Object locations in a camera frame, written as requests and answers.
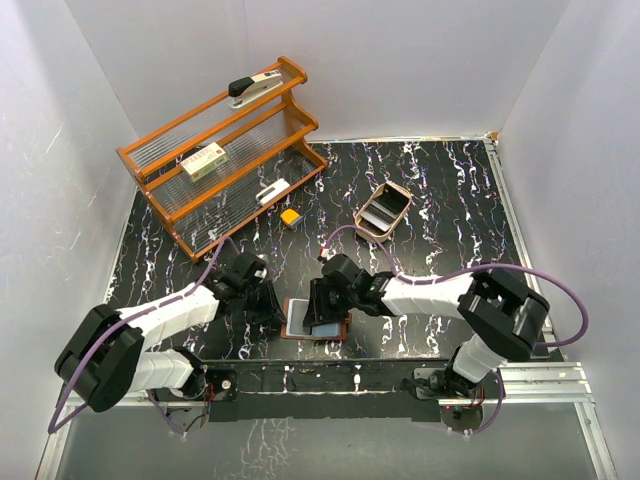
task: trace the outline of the wall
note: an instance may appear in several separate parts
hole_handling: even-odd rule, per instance
[[[640,417],[640,5],[574,0],[500,135],[500,154],[533,263],[589,307],[583,362],[621,478],[637,478]],[[575,308],[548,290],[560,337]]]
[[[499,129],[566,0],[67,0],[138,133],[287,55],[322,139]]]
[[[104,295],[134,185],[135,133],[62,0],[0,2],[2,478],[33,478],[53,364]]]

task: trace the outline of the aluminum frame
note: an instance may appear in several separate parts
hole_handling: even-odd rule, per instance
[[[520,260],[524,266],[531,267],[529,257],[520,225],[513,209],[507,186],[502,172],[502,164],[498,157],[494,142],[488,135],[469,135],[464,137],[454,136],[427,136],[427,137],[390,137],[349,140],[328,140],[333,143],[350,142],[392,142],[392,141],[459,141],[482,140],[489,157],[490,167],[494,174],[498,191],[507,215],[509,228],[514,238],[514,243]],[[327,141],[312,141],[309,143],[326,143]],[[536,291],[540,291],[540,285],[535,277],[527,275],[527,282]],[[547,319],[543,333],[546,341],[554,341],[553,327],[550,319]],[[579,362],[528,362],[510,363],[501,369],[505,384],[506,397],[504,403],[573,403],[582,428],[582,433],[589,450],[591,460],[598,479],[615,480],[617,474],[611,455],[607,448],[598,418],[594,408],[594,398],[587,381],[582,365]],[[333,392],[342,395],[361,395],[362,392]],[[455,399],[440,400],[440,405],[456,405],[462,402]],[[485,403],[496,403],[496,400],[486,400]],[[82,404],[77,395],[72,395],[62,416],[66,416],[75,407]],[[148,399],[139,394],[127,394],[117,406],[136,406],[153,408]],[[171,407],[201,408],[201,402],[170,402]],[[57,433],[50,435],[36,473],[36,479],[55,479],[66,445],[69,430],[73,420],[61,428]]]

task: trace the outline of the black marble table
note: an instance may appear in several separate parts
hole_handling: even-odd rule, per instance
[[[238,246],[265,254],[274,287],[284,298],[307,298],[320,276],[318,249],[353,217],[375,188],[392,180],[413,194],[405,220],[387,242],[409,274],[445,274],[480,262],[518,263],[507,217],[482,141],[328,143],[314,148],[328,170],[233,236]],[[280,213],[294,208],[304,225],[291,231]],[[333,245],[371,272],[388,270],[375,246],[347,232]],[[229,259],[225,247],[221,263]],[[109,303],[124,307],[181,289],[205,268],[193,264],[136,197],[110,288]],[[442,316],[368,317],[355,312],[347,340],[284,340],[279,331],[225,318],[175,335],[159,348],[184,345],[203,360],[448,358],[472,332]]]

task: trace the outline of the gray floor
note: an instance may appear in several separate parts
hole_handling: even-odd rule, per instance
[[[58,479],[595,478],[571,404],[506,404],[470,441],[402,419],[289,419],[206,424],[183,442],[150,407],[83,414],[69,435]]]

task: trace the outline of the small box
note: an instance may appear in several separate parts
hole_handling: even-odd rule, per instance
[[[180,165],[189,175],[192,182],[197,182],[207,173],[218,168],[228,161],[226,152],[215,142],[198,150],[193,155],[185,158]]]
[[[297,225],[302,222],[302,216],[298,214],[295,210],[291,208],[286,209],[280,215],[280,219],[284,222],[284,224],[289,228],[296,228]]]

